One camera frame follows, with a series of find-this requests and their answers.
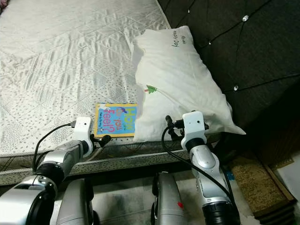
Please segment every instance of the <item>red mark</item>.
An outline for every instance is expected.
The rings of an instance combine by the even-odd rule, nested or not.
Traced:
[[[179,206],[180,208],[183,209],[183,204],[182,204],[181,202],[178,202],[177,204],[178,204],[178,206]]]

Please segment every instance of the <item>children's book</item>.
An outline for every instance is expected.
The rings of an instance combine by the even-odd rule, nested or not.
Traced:
[[[137,104],[97,104],[95,137],[133,137],[136,113]]]

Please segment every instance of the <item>dark upholstered headboard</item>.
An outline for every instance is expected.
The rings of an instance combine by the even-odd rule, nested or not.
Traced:
[[[299,0],[158,1],[172,28],[189,26],[234,122],[248,134],[300,115]]]

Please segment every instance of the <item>white pillow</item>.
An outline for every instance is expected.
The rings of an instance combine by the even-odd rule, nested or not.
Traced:
[[[245,134],[232,121],[225,95],[213,81],[193,45],[187,26],[171,30],[146,30],[133,41],[132,59],[137,65],[136,83],[142,88],[135,121],[135,142],[159,141],[166,127],[165,116],[173,120],[192,110],[204,114],[207,134]],[[150,85],[156,91],[147,91]]]

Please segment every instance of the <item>bed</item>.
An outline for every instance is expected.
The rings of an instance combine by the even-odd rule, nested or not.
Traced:
[[[51,129],[94,119],[100,102],[136,103],[130,43],[145,29],[166,28],[154,0],[10,1],[0,15],[0,185],[31,173],[35,145]],[[71,139],[72,129],[62,128],[39,151]],[[72,174],[172,161],[157,142],[116,138]]]

